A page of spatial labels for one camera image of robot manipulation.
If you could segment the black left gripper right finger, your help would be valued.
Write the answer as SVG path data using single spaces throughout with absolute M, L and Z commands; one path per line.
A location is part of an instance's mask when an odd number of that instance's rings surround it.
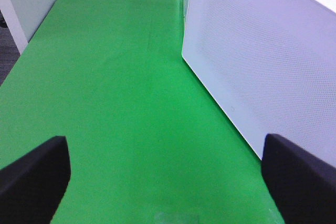
M 335 167 L 267 134 L 261 174 L 285 223 L 335 223 Z

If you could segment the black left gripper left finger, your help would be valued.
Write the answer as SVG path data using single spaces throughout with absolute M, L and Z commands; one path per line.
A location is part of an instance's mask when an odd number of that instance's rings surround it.
M 1 223 L 51 223 L 71 178 L 68 143 L 54 136 L 1 169 Z

